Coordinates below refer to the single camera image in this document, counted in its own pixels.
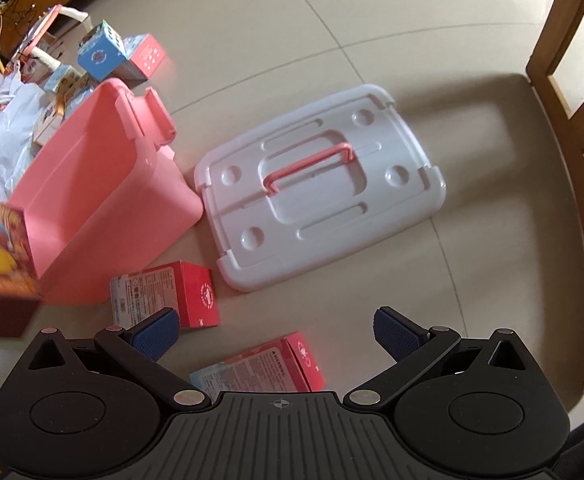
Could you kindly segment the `white lid with pink handle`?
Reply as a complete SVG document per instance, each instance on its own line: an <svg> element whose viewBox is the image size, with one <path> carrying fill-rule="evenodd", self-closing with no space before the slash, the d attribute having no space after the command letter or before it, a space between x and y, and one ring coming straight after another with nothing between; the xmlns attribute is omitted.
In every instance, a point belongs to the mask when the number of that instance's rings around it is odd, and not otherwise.
<svg viewBox="0 0 584 480"><path fill-rule="evenodd" d="M390 94L361 84L205 154L194 170L225 282L254 292L432 217L446 198Z"/></svg>

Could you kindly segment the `pink plastic storage bin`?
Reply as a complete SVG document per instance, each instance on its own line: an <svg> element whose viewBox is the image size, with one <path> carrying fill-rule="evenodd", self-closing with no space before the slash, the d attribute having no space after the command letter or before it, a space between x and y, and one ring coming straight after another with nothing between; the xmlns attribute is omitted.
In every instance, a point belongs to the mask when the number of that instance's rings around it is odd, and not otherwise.
<svg viewBox="0 0 584 480"><path fill-rule="evenodd" d="M66 118L8 199L24 214L45 304L98 304L203 216L158 92L110 78Z"/></svg>

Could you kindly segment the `white plastic bag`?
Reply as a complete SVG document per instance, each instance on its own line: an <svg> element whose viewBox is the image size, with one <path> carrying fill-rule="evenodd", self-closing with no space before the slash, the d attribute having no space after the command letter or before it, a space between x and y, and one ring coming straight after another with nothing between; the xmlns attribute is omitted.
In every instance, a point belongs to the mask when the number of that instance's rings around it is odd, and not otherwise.
<svg viewBox="0 0 584 480"><path fill-rule="evenodd" d="M6 202L33 161L34 127L47 98L21 73L0 74L0 200Z"/></svg>

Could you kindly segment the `blue cube box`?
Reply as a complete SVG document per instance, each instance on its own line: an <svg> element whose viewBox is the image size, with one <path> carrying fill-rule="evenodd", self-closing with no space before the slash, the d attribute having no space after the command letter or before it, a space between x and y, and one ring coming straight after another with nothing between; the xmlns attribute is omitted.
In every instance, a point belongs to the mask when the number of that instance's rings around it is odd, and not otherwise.
<svg viewBox="0 0 584 480"><path fill-rule="evenodd" d="M95 80L102 81L126 61L121 35L106 21L101 21L80 40L78 65Z"/></svg>

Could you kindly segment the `red box with white label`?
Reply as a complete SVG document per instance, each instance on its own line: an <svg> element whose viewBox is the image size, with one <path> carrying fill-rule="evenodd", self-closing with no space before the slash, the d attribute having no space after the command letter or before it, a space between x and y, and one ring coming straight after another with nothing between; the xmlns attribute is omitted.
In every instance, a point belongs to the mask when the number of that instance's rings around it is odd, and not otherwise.
<svg viewBox="0 0 584 480"><path fill-rule="evenodd" d="M114 323L124 328L164 308L177 312L183 330L213 327L220 322L212 271L185 261L114 278L110 300Z"/></svg>

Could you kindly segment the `pink box with cloud print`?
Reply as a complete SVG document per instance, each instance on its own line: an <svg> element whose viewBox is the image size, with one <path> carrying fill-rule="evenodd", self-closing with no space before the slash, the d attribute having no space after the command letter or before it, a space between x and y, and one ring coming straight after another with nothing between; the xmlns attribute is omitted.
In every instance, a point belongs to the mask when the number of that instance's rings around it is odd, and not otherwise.
<svg viewBox="0 0 584 480"><path fill-rule="evenodd" d="M314 392L326 385L313 351L300 332L204 367L189 378L213 400L222 392Z"/></svg>

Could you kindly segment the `pink dotted cube box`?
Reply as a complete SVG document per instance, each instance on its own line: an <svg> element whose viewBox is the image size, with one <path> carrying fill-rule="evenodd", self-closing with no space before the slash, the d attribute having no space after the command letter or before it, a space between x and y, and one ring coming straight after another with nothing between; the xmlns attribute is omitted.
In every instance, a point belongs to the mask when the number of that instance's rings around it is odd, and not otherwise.
<svg viewBox="0 0 584 480"><path fill-rule="evenodd" d="M151 34L124 38L125 61L114 70L114 76L126 82L147 81L165 58L161 44Z"/></svg>

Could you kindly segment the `dark red cartoon box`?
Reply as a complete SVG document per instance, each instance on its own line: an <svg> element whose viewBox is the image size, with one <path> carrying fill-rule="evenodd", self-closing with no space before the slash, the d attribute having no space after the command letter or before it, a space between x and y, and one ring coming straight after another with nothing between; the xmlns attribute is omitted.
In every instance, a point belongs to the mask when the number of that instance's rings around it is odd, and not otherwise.
<svg viewBox="0 0 584 480"><path fill-rule="evenodd" d="M0 202L0 338L18 338L42 303L22 211Z"/></svg>

